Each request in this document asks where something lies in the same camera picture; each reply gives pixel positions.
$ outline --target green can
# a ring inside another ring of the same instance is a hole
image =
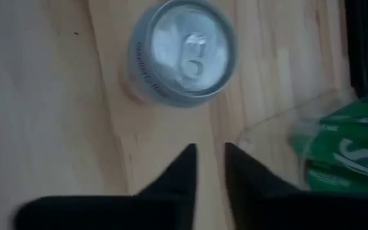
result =
[[[368,98],[324,118],[299,121],[290,141],[302,158],[368,178]]]
[[[305,181],[312,191],[368,193],[368,180],[343,168],[317,162],[306,162]]]

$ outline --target can lid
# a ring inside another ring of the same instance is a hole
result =
[[[217,16],[197,4],[179,4],[155,22],[153,69],[176,91],[199,93],[224,77],[233,50]]]

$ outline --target wood grain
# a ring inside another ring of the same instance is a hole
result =
[[[118,79],[128,74],[125,57],[132,29],[142,13],[156,3],[89,1],[129,192],[138,191],[160,174],[187,143],[198,143],[201,173],[195,228],[232,228],[223,182],[222,145],[235,141],[247,127],[335,88],[348,87],[343,81],[348,79],[344,71],[347,54],[344,49],[334,50],[344,46],[341,28],[335,26],[340,25],[341,5],[333,0],[213,1],[239,34],[240,66],[218,98],[200,108],[179,110],[136,105],[118,84]],[[266,126],[276,128],[278,122]],[[260,153],[266,157],[264,162],[277,173],[284,173],[288,164],[296,167],[294,155],[279,156],[285,145],[274,141],[262,142],[266,146]],[[293,169],[285,173],[287,179],[297,180]]]
[[[226,90],[195,109],[137,105],[119,86],[132,29],[160,2],[0,0],[0,229],[35,197],[134,194],[191,142],[195,229],[233,229],[222,147],[240,134],[298,183],[289,127],[352,99],[343,0],[213,0],[241,60]]]
[[[47,195],[126,194],[84,1],[0,1],[0,229]]]

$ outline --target silver can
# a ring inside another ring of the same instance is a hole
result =
[[[203,0],[173,0],[148,10],[129,47],[130,89],[141,100],[195,107],[230,80],[238,59],[232,25]]]

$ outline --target black object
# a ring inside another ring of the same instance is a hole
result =
[[[45,197],[21,207],[17,230],[192,229],[197,185],[190,144],[162,175],[133,196]]]
[[[368,195],[299,191],[233,144],[226,185],[236,229],[368,229]]]
[[[358,97],[368,95],[368,0],[346,0],[350,79]]]
[[[137,195],[31,201],[17,212],[14,229],[192,229],[196,152],[196,146],[189,145]],[[368,229],[368,195],[302,192],[234,144],[226,144],[225,154],[226,185],[236,230]]]

